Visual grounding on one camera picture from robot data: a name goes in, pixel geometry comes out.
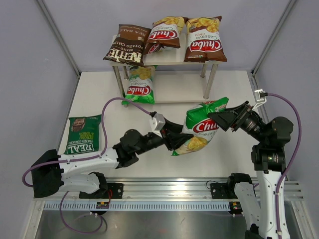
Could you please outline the brown Kettle potato chips bag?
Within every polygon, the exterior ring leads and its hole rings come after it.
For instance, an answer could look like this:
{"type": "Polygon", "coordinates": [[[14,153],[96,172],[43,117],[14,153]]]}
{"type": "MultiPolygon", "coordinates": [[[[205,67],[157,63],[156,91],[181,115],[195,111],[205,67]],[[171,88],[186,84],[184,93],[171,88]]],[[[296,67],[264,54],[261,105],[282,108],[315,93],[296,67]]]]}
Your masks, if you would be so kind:
{"type": "Polygon", "coordinates": [[[103,60],[117,63],[144,66],[144,48],[151,29],[132,25],[120,24],[118,34],[103,60]]]}

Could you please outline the brown Chuba cassava chips bag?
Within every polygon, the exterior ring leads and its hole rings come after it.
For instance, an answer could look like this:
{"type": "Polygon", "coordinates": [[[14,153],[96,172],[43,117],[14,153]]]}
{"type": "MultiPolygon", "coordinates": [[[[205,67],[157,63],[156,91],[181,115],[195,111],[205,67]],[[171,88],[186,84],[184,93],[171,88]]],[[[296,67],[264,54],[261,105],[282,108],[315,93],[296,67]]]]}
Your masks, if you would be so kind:
{"type": "Polygon", "coordinates": [[[185,62],[226,62],[219,27],[222,16],[189,18],[185,62]]]}

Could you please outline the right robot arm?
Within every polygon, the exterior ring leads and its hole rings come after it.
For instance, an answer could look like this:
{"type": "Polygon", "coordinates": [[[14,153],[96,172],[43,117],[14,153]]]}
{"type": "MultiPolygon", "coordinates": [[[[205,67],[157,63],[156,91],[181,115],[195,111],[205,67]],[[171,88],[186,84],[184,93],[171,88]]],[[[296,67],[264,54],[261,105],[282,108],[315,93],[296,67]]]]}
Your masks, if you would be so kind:
{"type": "Polygon", "coordinates": [[[247,239],[288,239],[284,205],[284,172],[286,157],[284,146],[290,142],[293,123],[285,117],[276,117],[264,123],[248,102],[222,112],[209,113],[208,117],[227,131],[242,129],[258,141],[252,147],[251,160],[256,171],[260,197],[255,195],[249,175],[232,173],[226,191],[237,197],[245,217],[247,239]]]}

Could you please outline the green Real hand cooked bag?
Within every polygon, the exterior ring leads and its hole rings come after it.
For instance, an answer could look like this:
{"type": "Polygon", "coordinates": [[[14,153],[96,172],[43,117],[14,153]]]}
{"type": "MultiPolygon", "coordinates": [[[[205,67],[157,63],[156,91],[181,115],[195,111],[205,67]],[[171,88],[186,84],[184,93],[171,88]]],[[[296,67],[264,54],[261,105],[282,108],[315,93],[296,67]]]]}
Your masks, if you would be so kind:
{"type": "Polygon", "coordinates": [[[64,154],[82,154],[99,150],[101,115],[70,117],[64,154]]]}

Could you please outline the brown Chuba bag text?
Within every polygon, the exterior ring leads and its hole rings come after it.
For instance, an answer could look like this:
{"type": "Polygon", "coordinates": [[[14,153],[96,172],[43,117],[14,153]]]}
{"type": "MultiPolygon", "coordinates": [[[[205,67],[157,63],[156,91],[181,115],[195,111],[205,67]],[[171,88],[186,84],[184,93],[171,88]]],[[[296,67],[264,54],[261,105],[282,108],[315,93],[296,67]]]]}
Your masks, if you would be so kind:
{"type": "Polygon", "coordinates": [[[153,23],[144,54],[180,48],[180,34],[187,21],[183,16],[167,16],[153,23]]]}

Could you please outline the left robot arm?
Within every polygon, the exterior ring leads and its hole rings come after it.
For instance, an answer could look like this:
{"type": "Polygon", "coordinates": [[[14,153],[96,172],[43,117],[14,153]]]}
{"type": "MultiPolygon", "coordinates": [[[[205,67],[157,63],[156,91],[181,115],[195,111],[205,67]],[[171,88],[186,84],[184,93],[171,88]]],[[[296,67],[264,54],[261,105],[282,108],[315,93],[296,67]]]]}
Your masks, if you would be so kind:
{"type": "Polygon", "coordinates": [[[166,121],[158,133],[145,135],[130,129],[120,142],[105,151],[59,155],[46,151],[31,167],[33,196],[46,198],[57,192],[80,192],[82,198],[105,198],[108,185],[101,169],[119,169],[138,162],[138,155],[165,145],[173,151],[193,138],[182,126],[166,121]]]}

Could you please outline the green Chuba cassava chips bag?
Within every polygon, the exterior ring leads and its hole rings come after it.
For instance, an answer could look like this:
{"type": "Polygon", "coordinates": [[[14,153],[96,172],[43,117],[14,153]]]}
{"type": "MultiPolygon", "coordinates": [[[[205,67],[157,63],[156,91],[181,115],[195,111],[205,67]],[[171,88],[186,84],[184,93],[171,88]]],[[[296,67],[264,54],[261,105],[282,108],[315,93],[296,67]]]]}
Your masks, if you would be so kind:
{"type": "Polygon", "coordinates": [[[141,104],[155,104],[153,80],[157,65],[130,66],[125,99],[141,104]]]}

